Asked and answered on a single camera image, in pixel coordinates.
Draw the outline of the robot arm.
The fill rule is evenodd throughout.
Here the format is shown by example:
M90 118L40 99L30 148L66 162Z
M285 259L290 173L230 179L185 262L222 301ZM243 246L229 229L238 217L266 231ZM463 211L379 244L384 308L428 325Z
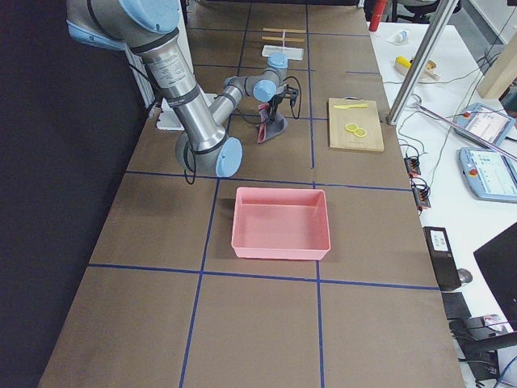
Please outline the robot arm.
M102 49L130 49L152 74L162 96L184 128L177 140L179 164L193 175L234 175L242 162L242 144L230 137L223 122L245 97L267 106L260 127L279 132L285 125L277 107L294 104L300 90L288 83L288 58L273 53L267 68L255 76L235 76L211 103L195 79L179 46L180 7L176 1L68 1L70 36Z

